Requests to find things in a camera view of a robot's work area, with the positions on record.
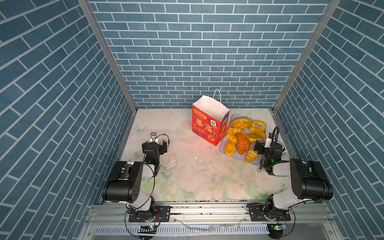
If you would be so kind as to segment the striped yellow croissant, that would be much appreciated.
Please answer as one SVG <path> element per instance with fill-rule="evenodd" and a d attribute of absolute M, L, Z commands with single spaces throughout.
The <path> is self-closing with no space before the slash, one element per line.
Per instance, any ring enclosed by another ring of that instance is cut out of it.
<path fill-rule="evenodd" d="M 255 161 L 258 157 L 259 154 L 256 151 L 254 151 L 253 149 L 249 149 L 246 154 L 245 161 L 250 163 Z"/>

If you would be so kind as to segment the long yellow bread stick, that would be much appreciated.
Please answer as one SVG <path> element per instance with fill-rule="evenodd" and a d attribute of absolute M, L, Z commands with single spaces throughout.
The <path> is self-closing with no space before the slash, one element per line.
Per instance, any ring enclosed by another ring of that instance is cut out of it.
<path fill-rule="evenodd" d="M 264 131 L 262 131 L 260 128 L 249 127 L 249 130 L 251 133 L 256 134 L 260 139 L 266 139 L 267 138 Z"/>

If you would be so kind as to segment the small yellow egg tart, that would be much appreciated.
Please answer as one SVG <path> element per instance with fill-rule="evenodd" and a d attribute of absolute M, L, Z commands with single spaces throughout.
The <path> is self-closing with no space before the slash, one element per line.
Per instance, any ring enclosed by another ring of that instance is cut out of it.
<path fill-rule="evenodd" d="M 247 139 L 250 141 L 250 143 L 255 143 L 256 141 L 260 140 L 260 137 L 254 133 L 248 133 Z"/>

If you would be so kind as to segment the red-brown croissant bread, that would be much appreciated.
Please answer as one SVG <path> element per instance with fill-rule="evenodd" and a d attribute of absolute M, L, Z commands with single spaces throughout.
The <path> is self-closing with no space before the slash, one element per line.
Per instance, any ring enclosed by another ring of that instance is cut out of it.
<path fill-rule="evenodd" d="M 240 155 L 246 153 L 251 147 L 251 142 L 247 139 L 246 134 L 238 133 L 237 135 L 237 151 Z"/>

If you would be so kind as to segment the orange round bun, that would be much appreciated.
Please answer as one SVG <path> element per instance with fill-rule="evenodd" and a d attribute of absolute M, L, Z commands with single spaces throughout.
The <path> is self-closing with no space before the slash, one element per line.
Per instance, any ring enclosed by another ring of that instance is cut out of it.
<path fill-rule="evenodd" d="M 225 154 L 227 156 L 232 156 L 235 152 L 236 152 L 236 145 L 231 141 L 227 142 L 225 145 Z"/>

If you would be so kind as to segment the long seeded bread loaf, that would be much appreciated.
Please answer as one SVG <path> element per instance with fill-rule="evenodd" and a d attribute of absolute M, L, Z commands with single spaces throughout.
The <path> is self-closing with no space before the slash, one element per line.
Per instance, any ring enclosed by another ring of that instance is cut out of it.
<path fill-rule="evenodd" d="M 247 129 L 252 125 L 253 121 L 247 117 L 237 118 L 230 122 L 230 127 Z"/>

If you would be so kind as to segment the braided wreath bread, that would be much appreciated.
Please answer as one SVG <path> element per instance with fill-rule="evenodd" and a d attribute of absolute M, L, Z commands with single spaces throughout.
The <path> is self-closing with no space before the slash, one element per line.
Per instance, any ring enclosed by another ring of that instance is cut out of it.
<path fill-rule="evenodd" d="M 247 135 L 247 133 L 239 127 L 230 127 L 227 129 L 226 138 L 228 141 L 232 142 L 234 145 L 237 145 L 237 134 L 242 133 L 244 136 Z"/>

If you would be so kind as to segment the red white paper bag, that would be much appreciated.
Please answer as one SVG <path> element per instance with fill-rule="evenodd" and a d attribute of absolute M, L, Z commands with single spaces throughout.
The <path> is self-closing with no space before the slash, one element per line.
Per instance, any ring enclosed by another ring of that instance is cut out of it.
<path fill-rule="evenodd" d="M 218 101 L 215 97 L 201 96 L 193 103 L 193 132 L 217 146 L 225 136 L 229 116 L 230 109 L 222 104 L 222 96 Z"/>

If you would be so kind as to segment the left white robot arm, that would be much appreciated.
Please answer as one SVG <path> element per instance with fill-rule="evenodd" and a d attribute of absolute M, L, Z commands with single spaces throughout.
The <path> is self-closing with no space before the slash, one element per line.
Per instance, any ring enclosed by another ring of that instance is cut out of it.
<path fill-rule="evenodd" d="M 108 176 L 102 191 L 104 201 L 113 203 L 123 202 L 129 214 L 129 222 L 144 223 L 152 221 L 168 222 L 170 219 L 169 206 L 156 206 L 154 197 L 140 190 L 145 171 L 156 177 L 160 169 L 160 155 L 168 150 L 170 142 L 145 142 L 142 144 L 144 160 L 129 164 L 117 161 Z"/>

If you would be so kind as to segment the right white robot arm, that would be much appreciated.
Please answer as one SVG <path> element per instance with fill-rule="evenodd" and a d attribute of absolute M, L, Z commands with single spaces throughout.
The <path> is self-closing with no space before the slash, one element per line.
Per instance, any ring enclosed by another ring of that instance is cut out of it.
<path fill-rule="evenodd" d="M 289 221 L 289 211 L 294 206 L 332 199 L 333 189 L 319 162 L 282 160 L 283 145 L 272 142 L 269 138 L 266 143 L 256 141 L 254 151 L 264 157 L 260 163 L 262 170 L 271 176 L 289 177 L 291 187 L 278 194 L 269 195 L 263 205 L 248 204 L 246 209 L 251 221 Z"/>

